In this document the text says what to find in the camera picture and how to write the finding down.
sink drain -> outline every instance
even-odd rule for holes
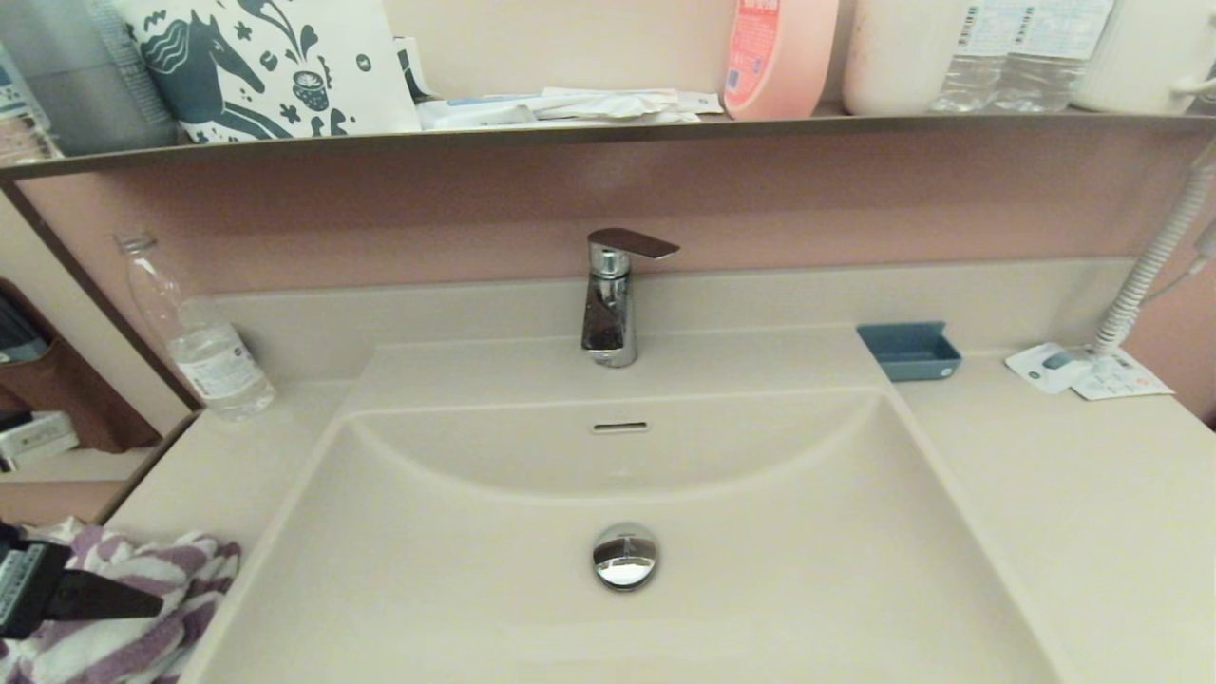
[[[623,522],[599,536],[591,561],[604,587],[613,592],[635,592],[654,577],[659,548],[649,529]]]

pink wall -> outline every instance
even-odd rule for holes
[[[167,166],[22,184],[124,310],[109,234],[157,231],[218,292],[585,270],[587,231],[681,243],[647,270],[1138,253],[1195,135],[1085,119],[919,131]],[[1212,280],[1144,316],[1132,348],[1216,411]]]

vanity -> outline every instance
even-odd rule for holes
[[[1212,433],[1002,363],[1083,342],[1127,267],[641,275],[621,369],[585,279],[227,297],[292,380],[111,525],[247,549],[185,682],[1206,682]],[[950,321],[953,377],[886,380],[855,326],[895,313]],[[660,559],[625,594],[591,564],[623,521]]]

horse illustration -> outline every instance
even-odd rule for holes
[[[269,117],[224,100],[219,69],[241,78],[257,92],[265,92],[266,86],[220,35],[214,16],[210,23],[203,23],[197,12],[191,12],[190,19],[188,24],[174,21],[164,33],[140,46],[152,79],[178,120],[215,122],[259,140],[292,138]]]

faucet handle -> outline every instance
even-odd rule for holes
[[[587,235],[587,247],[590,248],[591,273],[599,277],[629,275],[630,254],[665,259],[680,251],[679,245],[624,228],[604,228]]]

